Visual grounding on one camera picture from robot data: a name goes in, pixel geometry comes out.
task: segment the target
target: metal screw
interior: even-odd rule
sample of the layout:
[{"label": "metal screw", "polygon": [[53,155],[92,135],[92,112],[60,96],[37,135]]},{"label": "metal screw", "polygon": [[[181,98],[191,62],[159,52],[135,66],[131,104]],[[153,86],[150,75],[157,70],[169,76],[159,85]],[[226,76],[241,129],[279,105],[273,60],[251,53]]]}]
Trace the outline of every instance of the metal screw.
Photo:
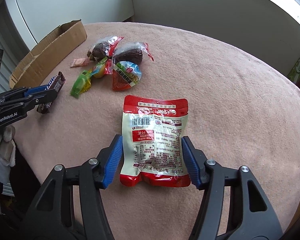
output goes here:
[{"label": "metal screw", "polygon": [[96,158],[92,158],[89,160],[89,164],[91,165],[94,165],[94,164],[97,164],[98,163],[98,160]]},{"label": "metal screw", "polygon": [[249,171],[249,168],[247,166],[241,166],[241,170],[243,172],[248,172]]},{"label": "metal screw", "polygon": [[214,159],[208,159],[207,164],[210,165],[210,166],[213,166],[213,165],[216,164],[216,161]]},{"label": "metal screw", "polygon": [[63,167],[62,167],[61,164],[58,164],[58,165],[54,166],[54,170],[55,170],[55,171],[61,171],[62,168],[63,168]]}]

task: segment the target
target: white wall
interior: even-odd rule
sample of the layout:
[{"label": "white wall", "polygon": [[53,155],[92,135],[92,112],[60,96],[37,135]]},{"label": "white wall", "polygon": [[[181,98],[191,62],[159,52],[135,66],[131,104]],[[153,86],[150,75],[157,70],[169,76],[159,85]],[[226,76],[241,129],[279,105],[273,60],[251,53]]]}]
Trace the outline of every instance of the white wall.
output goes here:
[{"label": "white wall", "polygon": [[122,22],[133,16],[132,0],[6,0],[11,18],[29,49],[59,25]]},{"label": "white wall", "polygon": [[300,57],[300,25],[269,0],[132,0],[136,22],[204,34],[287,75]]}]

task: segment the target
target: blue gripper pad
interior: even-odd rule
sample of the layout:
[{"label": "blue gripper pad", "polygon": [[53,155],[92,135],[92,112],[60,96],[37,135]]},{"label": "blue gripper pad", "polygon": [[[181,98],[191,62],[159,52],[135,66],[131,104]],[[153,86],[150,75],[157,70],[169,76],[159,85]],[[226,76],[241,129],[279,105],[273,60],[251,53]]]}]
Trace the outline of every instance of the blue gripper pad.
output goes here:
[{"label": "blue gripper pad", "polygon": [[46,89],[47,85],[35,87],[35,88],[29,88],[27,92],[25,92],[23,95],[26,98],[29,95],[33,95],[34,93],[38,93],[41,91],[44,91]]},{"label": "blue gripper pad", "polygon": [[182,144],[182,154],[183,154],[183,160],[185,162],[186,168],[188,170],[191,183],[196,186],[196,188],[199,188],[202,184],[200,179],[200,168],[199,165],[194,158],[190,146],[188,145],[189,138],[184,136],[181,138],[181,144]]},{"label": "blue gripper pad", "polygon": [[105,165],[105,176],[102,181],[102,185],[104,188],[107,188],[112,183],[122,153],[123,153],[122,135],[120,135],[118,140],[115,142],[112,151],[110,153],[109,159]]}]

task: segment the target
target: green box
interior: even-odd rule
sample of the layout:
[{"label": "green box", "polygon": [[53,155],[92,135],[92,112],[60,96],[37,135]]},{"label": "green box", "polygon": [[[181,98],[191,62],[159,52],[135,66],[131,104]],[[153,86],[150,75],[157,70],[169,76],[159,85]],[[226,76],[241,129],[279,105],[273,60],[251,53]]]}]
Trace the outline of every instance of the green box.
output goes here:
[{"label": "green box", "polygon": [[287,78],[294,84],[296,84],[300,79],[300,58],[295,63],[293,69],[290,71]]}]

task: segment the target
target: barcode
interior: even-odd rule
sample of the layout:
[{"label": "barcode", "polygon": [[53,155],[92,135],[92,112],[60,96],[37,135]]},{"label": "barcode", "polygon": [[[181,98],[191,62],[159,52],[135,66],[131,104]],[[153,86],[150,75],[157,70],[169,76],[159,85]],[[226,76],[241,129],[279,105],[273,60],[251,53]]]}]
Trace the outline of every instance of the barcode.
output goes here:
[{"label": "barcode", "polygon": [[132,119],[132,125],[150,125],[150,117],[135,117]]}]

